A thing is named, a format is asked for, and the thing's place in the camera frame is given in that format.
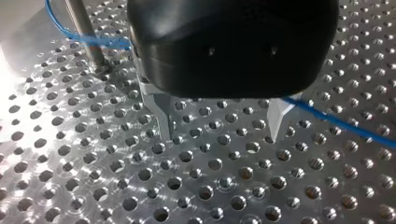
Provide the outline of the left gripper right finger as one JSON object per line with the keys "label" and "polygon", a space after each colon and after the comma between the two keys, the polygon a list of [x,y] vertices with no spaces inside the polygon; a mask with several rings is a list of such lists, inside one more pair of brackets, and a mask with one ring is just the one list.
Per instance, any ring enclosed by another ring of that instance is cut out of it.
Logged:
{"label": "left gripper right finger", "polygon": [[268,127],[274,142],[282,141],[291,123],[291,111],[295,104],[288,103],[284,98],[272,98],[267,109]]}

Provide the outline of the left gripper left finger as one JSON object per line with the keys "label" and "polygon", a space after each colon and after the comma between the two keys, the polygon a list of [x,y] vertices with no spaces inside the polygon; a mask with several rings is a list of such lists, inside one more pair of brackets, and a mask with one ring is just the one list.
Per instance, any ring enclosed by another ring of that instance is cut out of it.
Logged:
{"label": "left gripper left finger", "polygon": [[157,118],[161,139],[169,141],[174,131],[174,124],[170,119],[171,96],[147,80],[140,63],[137,63],[135,67],[142,100],[148,110]]}

